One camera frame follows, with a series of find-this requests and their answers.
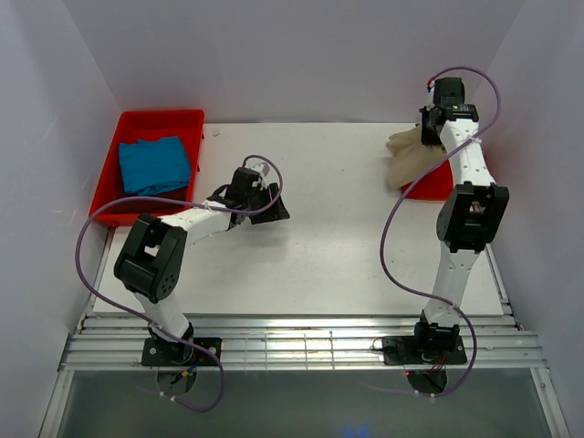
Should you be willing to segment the beige t shirt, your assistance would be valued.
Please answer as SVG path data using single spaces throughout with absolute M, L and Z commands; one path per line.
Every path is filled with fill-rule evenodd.
M 387 181 L 393 190 L 412 183 L 446 155 L 440 142 L 432 145 L 422 143 L 420 125 L 392 134 L 385 146 L 391 154 Z

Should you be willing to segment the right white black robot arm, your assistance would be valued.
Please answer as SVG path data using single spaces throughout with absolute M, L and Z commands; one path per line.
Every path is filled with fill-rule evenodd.
M 448 155 L 454 187 L 436 222 L 440 262 L 432 297 L 414 328 L 412 351 L 423 362 L 462 353 L 457 309 L 475 261 L 492 243 L 509 201 L 485 162 L 475 105 L 465 102 L 460 78 L 430 82 L 432 99 L 422 108 L 422 143 L 438 140 Z

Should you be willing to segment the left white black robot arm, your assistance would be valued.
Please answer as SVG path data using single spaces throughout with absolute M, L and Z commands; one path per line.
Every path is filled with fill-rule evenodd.
M 154 345 L 171 363 L 184 364 L 193 355 L 193 327 L 173 294 L 185 249 L 245 219 L 252 224 L 287 220 L 289 213 L 277 196 L 279 186 L 266 182 L 268 174 L 266 162 L 239 167 L 232 181 L 215 190 L 203 208 L 160 217 L 141 214 L 130 229 L 114 276 L 141 303 L 151 321 Z

